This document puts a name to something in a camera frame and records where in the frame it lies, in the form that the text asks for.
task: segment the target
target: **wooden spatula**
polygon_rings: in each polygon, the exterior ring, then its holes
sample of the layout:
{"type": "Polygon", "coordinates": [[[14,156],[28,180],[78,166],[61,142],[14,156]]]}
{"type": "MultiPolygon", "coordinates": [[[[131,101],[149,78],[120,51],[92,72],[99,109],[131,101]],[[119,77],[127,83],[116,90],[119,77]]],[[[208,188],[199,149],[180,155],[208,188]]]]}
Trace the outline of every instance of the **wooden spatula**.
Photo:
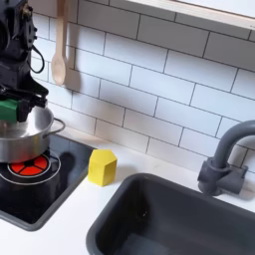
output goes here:
{"type": "Polygon", "coordinates": [[[65,83],[67,75],[66,41],[69,0],[57,1],[56,53],[52,60],[52,76],[57,85],[65,83]]]}

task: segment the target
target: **faucet spout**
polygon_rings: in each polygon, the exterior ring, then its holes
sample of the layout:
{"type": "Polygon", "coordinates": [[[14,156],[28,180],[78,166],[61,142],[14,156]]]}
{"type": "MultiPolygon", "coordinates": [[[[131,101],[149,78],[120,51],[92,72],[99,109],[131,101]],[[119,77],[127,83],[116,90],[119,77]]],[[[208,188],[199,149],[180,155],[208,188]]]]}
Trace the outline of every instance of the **faucet spout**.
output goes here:
{"type": "Polygon", "coordinates": [[[249,135],[255,135],[255,121],[236,125],[222,137],[214,156],[204,161],[201,167],[198,187],[203,193],[213,196],[220,195],[223,190],[240,193],[248,168],[238,172],[227,161],[235,143],[249,135]]]}
{"type": "Polygon", "coordinates": [[[249,135],[255,135],[255,121],[238,124],[227,131],[219,142],[214,154],[212,159],[213,166],[216,168],[225,168],[235,143],[249,135]]]}

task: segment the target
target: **metal pot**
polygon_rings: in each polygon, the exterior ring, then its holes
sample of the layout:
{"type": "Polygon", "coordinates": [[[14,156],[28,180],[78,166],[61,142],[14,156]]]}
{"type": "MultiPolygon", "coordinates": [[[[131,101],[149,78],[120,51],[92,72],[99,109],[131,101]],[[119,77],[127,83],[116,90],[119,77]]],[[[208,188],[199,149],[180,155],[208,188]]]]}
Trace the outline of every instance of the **metal pot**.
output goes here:
{"type": "Polygon", "coordinates": [[[25,123],[0,121],[0,162],[15,163],[36,158],[48,148],[49,136],[65,127],[48,108],[33,108],[25,123]],[[50,131],[54,120],[63,126],[50,131]]]}

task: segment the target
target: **yellow block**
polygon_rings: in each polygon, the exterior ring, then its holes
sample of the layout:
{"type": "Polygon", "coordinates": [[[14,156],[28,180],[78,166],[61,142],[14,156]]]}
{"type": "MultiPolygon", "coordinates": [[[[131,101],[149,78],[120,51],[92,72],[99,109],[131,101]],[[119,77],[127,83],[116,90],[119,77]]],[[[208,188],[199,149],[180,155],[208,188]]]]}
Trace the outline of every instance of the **yellow block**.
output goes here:
{"type": "Polygon", "coordinates": [[[116,178],[117,158],[109,149],[94,149],[90,158],[88,180],[106,186],[116,178]]]}

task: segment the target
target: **red circle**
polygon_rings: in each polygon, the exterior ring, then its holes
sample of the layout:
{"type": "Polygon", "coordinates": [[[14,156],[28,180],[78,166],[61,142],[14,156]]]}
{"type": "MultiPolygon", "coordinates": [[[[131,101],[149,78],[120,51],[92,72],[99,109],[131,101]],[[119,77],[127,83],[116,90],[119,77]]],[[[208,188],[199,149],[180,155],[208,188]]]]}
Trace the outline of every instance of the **red circle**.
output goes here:
{"type": "Polygon", "coordinates": [[[48,158],[40,155],[34,160],[22,163],[11,163],[10,169],[22,176],[35,176],[47,170],[49,166],[48,158]]]}

